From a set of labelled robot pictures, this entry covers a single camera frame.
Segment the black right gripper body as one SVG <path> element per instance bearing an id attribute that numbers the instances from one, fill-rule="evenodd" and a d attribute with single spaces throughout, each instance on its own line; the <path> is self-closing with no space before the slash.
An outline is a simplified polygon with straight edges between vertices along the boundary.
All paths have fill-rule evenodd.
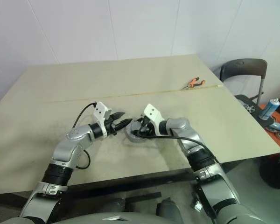
<path id="1" fill-rule="evenodd" d="M 154 125 L 147 116 L 144 117 L 144 135 L 146 136 L 155 135 Z"/>

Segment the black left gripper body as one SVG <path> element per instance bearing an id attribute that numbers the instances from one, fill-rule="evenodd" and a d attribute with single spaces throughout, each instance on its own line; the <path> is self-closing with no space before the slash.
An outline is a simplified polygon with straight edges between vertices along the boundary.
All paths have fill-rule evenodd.
<path id="1" fill-rule="evenodd" d="M 118 115 L 110 115 L 108 119 L 105 120 L 105 129 L 107 131 L 107 135 L 116 135 L 116 125 L 114 124 L 114 121 L 119 118 Z"/>

